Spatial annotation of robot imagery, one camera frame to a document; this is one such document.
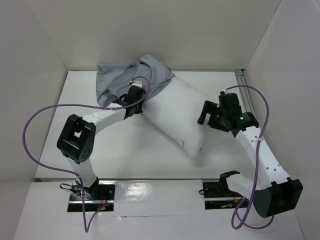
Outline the white pillow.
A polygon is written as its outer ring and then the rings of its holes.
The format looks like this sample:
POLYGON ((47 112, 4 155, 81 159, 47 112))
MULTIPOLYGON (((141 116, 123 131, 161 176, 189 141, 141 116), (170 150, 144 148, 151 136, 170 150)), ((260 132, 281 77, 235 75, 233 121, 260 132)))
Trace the white pillow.
POLYGON ((174 77, 162 91, 143 103, 142 111, 153 124, 178 142, 191 158, 196 159, 213 135, 211 130, 197 123, 208 99, 204 92, 174 77))

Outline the grey pillowcase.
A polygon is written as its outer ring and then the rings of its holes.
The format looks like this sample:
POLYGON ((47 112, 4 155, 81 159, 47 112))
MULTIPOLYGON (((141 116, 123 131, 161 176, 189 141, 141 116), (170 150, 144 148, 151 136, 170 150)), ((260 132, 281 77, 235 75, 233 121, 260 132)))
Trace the grey pillowcase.
POLYGON ((107 107, 112 101, 130 88, 131 81, 140 81, 143 88, 148 88, 147 78, 150 82, 150 91, 146 101, 160 93, 176 75, 165 64, 149 54, 143 55, 132 63, 105 63, 98 65, 96 74, 96 100, 101 107, 107 107))

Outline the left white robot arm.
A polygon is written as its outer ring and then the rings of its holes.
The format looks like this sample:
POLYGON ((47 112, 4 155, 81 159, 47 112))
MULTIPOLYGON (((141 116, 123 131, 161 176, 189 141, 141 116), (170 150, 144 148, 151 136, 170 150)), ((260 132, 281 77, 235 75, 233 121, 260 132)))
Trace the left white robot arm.
POLYGON ((126 106, 138 102, 145 94, 142 87, 134 84, 128 93, 121 95, 108 106, 109 110, 100 110, 85 116, 72 114, 67 118, 58 138, 57 148, 68 159, 72 171, 77 174, 76 184, 86 199, 96 198, 101 191, 99 179, 90 161, 96 135, 117 122, 140 114, 142 102, 129 108, 126 106))

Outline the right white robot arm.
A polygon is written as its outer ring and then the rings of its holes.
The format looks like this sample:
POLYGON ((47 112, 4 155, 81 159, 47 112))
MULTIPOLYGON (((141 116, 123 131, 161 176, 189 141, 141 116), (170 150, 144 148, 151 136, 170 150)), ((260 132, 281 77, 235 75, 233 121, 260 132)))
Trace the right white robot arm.
POLYGON ((247 199, 253 196, 253 206, 262 218, 268 218, 295 209, 303 185, 279 164, 264 138, 258 121, 251 112, 243 112, 235 93, 222 93, 219 103, 206 100, 197 123, 203 125, 209 118, 210 128, 232 133, 246 151, 254 167, 258 168, 257 186, 239 171, 220 174, 214 187, 204 187, 206 197, 235 194, 247 199))

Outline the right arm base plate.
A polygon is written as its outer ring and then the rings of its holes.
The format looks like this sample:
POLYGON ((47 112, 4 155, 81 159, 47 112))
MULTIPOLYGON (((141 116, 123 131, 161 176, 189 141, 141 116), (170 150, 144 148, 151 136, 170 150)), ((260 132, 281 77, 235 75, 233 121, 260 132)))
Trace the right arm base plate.
POLYGON ((217 179, 204 180, 198 193, 204 197, 206 210, 234 209, 243 199, 239 193, 224 191, 217 179))

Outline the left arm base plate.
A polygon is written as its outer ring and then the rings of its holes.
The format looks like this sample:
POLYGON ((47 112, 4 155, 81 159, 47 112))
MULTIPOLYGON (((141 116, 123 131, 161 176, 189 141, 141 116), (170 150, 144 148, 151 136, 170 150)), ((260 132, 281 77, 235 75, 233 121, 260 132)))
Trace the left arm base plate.
MULTIPOLYGON (((62 183, 61 189, 69 191, 69 200, 67 206, 68 213, 82 212, 82 194, 81 188, 77 182, 72 184, 62 183)), ((92 195, 85 191, 84 204, 86 212, 95 212, 100 209, 101 212, 114 211, 114 199, 116 191, 115 181, 101 181, 92 195)))

